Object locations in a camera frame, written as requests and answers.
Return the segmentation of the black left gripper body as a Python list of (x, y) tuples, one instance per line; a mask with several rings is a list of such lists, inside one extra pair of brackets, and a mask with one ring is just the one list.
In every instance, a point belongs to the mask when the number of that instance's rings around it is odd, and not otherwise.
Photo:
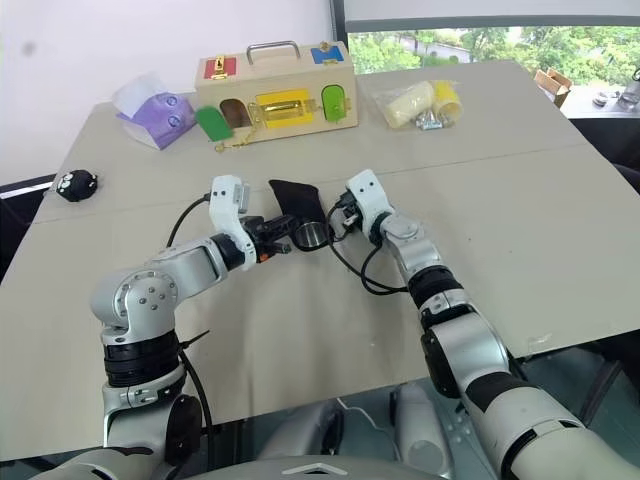
[(274, 240), (265, 227), (264, 218), (262, 216), (246, 216), (242, 219), (242, 225), (255, 247), (256, 262), (263, 263), (273, 256)]

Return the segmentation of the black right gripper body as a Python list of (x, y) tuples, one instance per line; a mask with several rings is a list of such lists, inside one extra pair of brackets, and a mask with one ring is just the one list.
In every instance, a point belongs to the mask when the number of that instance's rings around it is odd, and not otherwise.
[(337, 212), (338, 223), (342, 227), (342, 229), (343, 229), (342, 221), (344, 220), (344, 218), (351, 216), (353, 214), (359, 215), (359, 229), (362, 228), (363, 216), (360, 211), (360, 208), (357, 205), (356, 198), (351, 191), (345, 190), (340, 195), (338, 201), (335, 204), (335, 207)]

